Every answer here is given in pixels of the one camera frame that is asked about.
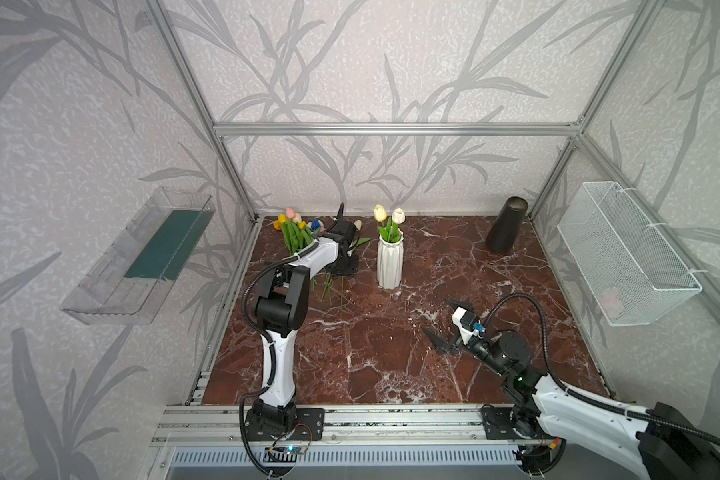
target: marble surface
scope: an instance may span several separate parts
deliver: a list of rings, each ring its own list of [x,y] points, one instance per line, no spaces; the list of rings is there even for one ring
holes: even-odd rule
[[[317,275],[309,314],[298,331],[294,355],[296,400],[317,403],[506,402],[501,378],[467,354],[443,356],[422,328],[450,338],[451,311],[443,298],[470,300],[483,316],[502,296],[525,292],[536,297],[548,318],[553,368],[566,382],[606,395],[563,294],[529,223],[514,248],[495,254],[484,244],[492,216],[410,216],[405,233],[403,280],[395,290],[376,281],[378,232],[373,218],[362,218],[360,271],[339,279],[332,304],[320,301],[325,284]],[[253,251],[246,283],[266,260],[287,255],[282,235],[267,219]],[[533,306],[512,300],[488,331],[521,331],[535,346],[534,365],[543,368],[538,318]],[[233,313],[204,404],[237,403],[262,381],[262,344],[240,314]]]

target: white tulip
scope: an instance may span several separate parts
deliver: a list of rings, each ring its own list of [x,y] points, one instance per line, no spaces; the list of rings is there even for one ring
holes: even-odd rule
[[[397,225],[405,222],[405,212],[402,208],[394,209],[394,212],[392,212],[392,221],[395,222]]]
[[[376,205],[373,209],[373,217],[377,222],[383,222],[387,219],[387,211],[381,205]]]

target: white vase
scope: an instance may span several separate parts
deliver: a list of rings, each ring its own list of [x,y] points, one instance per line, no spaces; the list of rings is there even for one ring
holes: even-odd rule
[[[403,232],[400,232],[400,241],[396,244],[385,242],[378,238],[378,260],[376,264],[376,278],[381,288],[397,288],[403,275]]]

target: wallpaper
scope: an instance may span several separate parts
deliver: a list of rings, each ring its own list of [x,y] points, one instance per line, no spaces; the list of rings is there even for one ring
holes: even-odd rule
[[[0,1],[0,472],[132,478],[182,402],[245,212],[138,2]],[[154,189],[216,214],[148,326],[59,310]]]
[[[720,2],[667,2],[586,134],[720,281]],[[590,350],[620,399],[668,402],[720,436],[715,318],[693,298],[610,326],[557,233],[581,182],[602,179],[576,154],[536,222]]]
[[[588,135],[720,283],[720,1],[663,8]]]
[[[217,122],[575,121],[638,3],[165,1]],[[225,140],[261,212],[496,214],[564,139]]]

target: black cable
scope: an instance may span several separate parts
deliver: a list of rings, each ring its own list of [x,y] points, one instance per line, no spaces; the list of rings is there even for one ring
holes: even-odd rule
[[[274,264],[269,264],[265,266],[262,271],[260,271],[256,276],[253,277],[253,280],[251,280],[251,283],[246,287],[246,289],[242,292],[242,296],[240,297],[240,314],[242,315],[242,320],[252,329],[257,331],[259,335],[263,336],[264,339],[269,344],[269,378],[266,381],[266,385],[256,390],[255,392],[249,392],[245,395],[240,397],[240,438],[242,438],[242,446],[246,450],[246,454],[248,455],[248,459],[251,461],[253,466],[256,467],[257,470],[259,470],[264,475],[267,475],[270,478],[279,478],[283,477],[290,472],[290,469],[288,472],[283,473],[282,475],[275,475],[273,471],[267,470],[262,466],[262,464],[259,463],[258,460],[256,460],[256,457],[253,456],[253,450],[251,450],[250,445],[248,444],[248,437],[246,437],[246,416],[243,411],[246,404],[246,398],[256,398],[259,395],[263,394],[267,390],[269,390],[269,386],[272,384],[272,380],[275,379],[275,367],[277,364],[277,360],[275,358],[275,344],[272,341],[272,336],[269,335],[269,332],[264,330],[262,327],[260,327],[257,323],[255,323],[253,320],[251,320],[251,317],[248,314],[248,299],[251,295],[251,290],[253,290],[253,287],[256,286],[256,283],[259,282],[259,280],[275,268],[278,268],[280,266],[283,266],[285,264],[290,264],[294,260],[298,260],[298,258],[304,254],[308,254],[309,252],[313,251],[315,248],[317,248],[318,242],[313,241],[311,244],[305,246],[303,249],[301,249],[297,255],[289,256],[288,258],[285,258],[283,260],[280,260],[279,262],[275,262]]]
[[[598,400],[595,400],[594,398],[589,398],[586,395],[582,395],[575,390],[571,390],[566,384],[562,383],[560,379],[557,378],[557,375],[554,374],[552,371],[552,365],[549,358],[549,347],[547,345],[547,319],[544,316],[544,312],[541,309],[541,305],[536,301],[535,298],[528,295],[527,293],[510,293],[509,295],[502,298],[499,303],[496,304],[496,306],[491,309],[490,313],[485,319],[485,325],[487,326],[491,319],[496,315],[496,312],[501,308],[503,304],[508,302],[509,300],[512,300],[513,298],[525,298],[529,302],[533,303],[536,307],[536,311],[539,315],[539,322],[541,324],[541,349],[542,353],[544,354],[544,364],[547,366],[547,372],[549,373],[550,377],[554,380],[554,382],[557,384],[557,386],[563,390],[567,395],[572,396],[573,398],[576,398],[577,400],[581,400],[584,403],[587,403],[589,405],[595,406],[597,408],[602,408],[603,410],[607,410],[608,412],[615,413],[619,416],[624,416],[628,418],[634,418],[635,420],[643,420],[644,422],[653,422],[657,425],[667,426],[670,428],[674,428],[675,430],[679,430],[680,432],[687,433],[688,435],[693,435],[695,437],[699,437],[702,440],[706,440],[710,443],[714,443],[715,445],[720,447],[720,438],[712,435],[711,433],[704,432],[702,430],[699,430],[698,428],[685,426],[681,423],[673,422],[671,420],[667,420],[666,418],[657,417],[654,415],[649,415],[647,413],[640,413],[640,412],[633,412],[629,410],[628,408],[619,408],[613,405],[610,405],[608,403],[603,403]],[[563,453],[561,450],[560,453],[557,454],[556,459]]]

